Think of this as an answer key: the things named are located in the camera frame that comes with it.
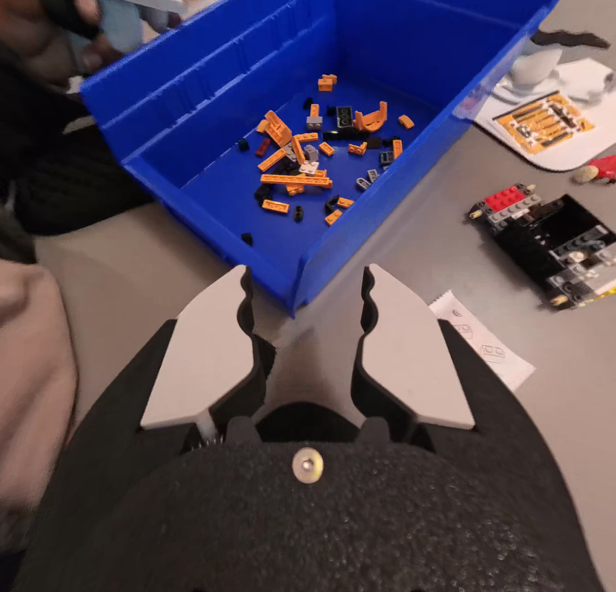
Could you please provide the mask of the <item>person's left hand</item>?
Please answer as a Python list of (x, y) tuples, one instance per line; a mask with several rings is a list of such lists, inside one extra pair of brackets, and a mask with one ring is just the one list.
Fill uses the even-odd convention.
[[(96, 0), (74, 0), (74, 6), (85, 23), (95, 25), (102, 19)], [(66, 34), (46, 14), (41, 0), (1, 0), (1, 49), (19, 70), (60, 91), (67, 91), (78, 74)], [(101, 33), (81, 55), (81, 69), (87, 73), (97, 73), (123, 56)]]

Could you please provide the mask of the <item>red and beige toy piece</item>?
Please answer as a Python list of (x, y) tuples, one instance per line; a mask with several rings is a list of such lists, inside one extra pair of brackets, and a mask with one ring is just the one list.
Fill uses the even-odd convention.
[(589, 161), (574, 172), (571, 178), (571, 182), (577, 185), (600, 180), (604, 180), (608, 186), (615, 184), (615, 155)]

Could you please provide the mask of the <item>blue plastic bin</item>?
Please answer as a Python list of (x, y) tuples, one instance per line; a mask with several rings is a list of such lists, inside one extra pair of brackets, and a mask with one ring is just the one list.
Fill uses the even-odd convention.
[[(180, 222), (294, 315), (309, 304), (467, 131), (559, 0), (221, 0), (81, 87), (108, 145)], [(308, 97), (367, 114), (402, 155), (361, 191), (377, 150), (335, 143), (330, 192), (258, 205), (274, 111), (305, 132)]]

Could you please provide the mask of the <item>black wavy strip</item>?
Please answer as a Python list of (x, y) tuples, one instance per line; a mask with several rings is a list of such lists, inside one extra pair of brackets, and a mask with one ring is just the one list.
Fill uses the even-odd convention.
[(611, 47), (610, 42), (592, 32), (568, 32), (566, 30), (554, 32), (538, 30), (530, 37), (530, 42), (538, 47), (587, 47), (596, 49), (609, 49)]

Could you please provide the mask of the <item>torn white paper strip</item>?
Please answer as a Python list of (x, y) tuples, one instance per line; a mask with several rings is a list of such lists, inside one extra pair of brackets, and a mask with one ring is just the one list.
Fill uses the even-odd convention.
[(535, 372), (535, 367), (510, 350), (451, 290), (429, 304), (441, 320), (447, 320), (492, 369), (511, 392), (517, 391)]

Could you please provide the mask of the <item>partly built toy car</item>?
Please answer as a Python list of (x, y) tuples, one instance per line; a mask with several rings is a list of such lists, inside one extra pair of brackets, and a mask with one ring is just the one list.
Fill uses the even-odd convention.
[(467, 217), (558, 311), (615, 295), (615, 231), (571, 195), (546, 202), (518, 183), (476, 202)]

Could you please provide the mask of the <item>person's left forearm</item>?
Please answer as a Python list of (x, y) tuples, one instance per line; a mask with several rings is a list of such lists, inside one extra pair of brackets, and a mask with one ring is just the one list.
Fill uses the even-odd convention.
[(1, 205), (32, 235), (71, 233), (153, 202), (116, 161), (88, 111), (1, 63)]

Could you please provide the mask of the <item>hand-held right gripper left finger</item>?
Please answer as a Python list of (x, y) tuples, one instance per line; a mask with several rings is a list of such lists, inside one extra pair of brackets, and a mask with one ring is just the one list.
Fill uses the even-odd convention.
[(141, 418), (144, 430), (196, 424), (216, 432), (214, 405), (254, 367), (252, 341), (238, 311), (248, 301), (239, 265), (201, 291), (177, 316), (173, 334)]

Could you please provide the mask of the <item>pile of toy bricks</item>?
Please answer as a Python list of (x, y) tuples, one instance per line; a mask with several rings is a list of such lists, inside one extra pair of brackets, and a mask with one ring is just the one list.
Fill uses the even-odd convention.
[(317, 74), (268, 73), (256, 86), (255, 130), (220, 164), (217, 202), (226, 227), (290, 271), (366, 190), (357, 178), (382, 171), (391, 136), (408, 146), (433, 118), (412, 95), (355, 75), (338, 75), (331, 91)]

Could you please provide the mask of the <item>grey desk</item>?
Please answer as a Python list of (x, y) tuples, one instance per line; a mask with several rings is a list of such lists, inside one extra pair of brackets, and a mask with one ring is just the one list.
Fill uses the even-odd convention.
[[(546, 199), (569, 190), (615, 225), (615, 188), (573, 187), (567, 174), (527, 165), (473, 126), (296, 319), (256, 289), (258, 333), (278, 350), (266, 411), (313, 401), (360, 419), (349, 387), (364, 265), (379, 264), (427, 302), (451, 289), (535, 366), (516, 394), (558, 461), (594, 538), (589, 543), (597, 545), (599, 529), (615, 522), (615, 300), (549, 312), (518, 269), (465, 221), (475, 200), (518, 178), (535, 183)], [(35, 244), (58, 281), (74, 336), (77, 421), (155, 329), (227, 271), (154, 204)]]

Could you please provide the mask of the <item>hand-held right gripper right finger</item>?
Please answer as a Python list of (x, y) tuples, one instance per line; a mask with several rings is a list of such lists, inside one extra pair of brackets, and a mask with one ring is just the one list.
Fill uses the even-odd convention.
[(351, 398), (390, 430), (416, 423), (471, 430), (475, 419), (439, 321), (410, 288), (377, 264), (364, 269)]

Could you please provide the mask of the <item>person's pink shirt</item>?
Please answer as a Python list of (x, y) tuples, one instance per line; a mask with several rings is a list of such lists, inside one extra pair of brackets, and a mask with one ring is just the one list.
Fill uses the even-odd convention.
[(64, 446), (78, 373), (65, 307), (40, 265), (1, 261), (1, 554), (26, 544)]

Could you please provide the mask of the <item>orange sticker sheet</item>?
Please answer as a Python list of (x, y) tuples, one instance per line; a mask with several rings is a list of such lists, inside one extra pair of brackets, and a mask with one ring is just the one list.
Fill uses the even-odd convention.
[(492, 123), (523, 156), (536, 156), (595, 129), (595, 124), (559, 90), (497, 115)]

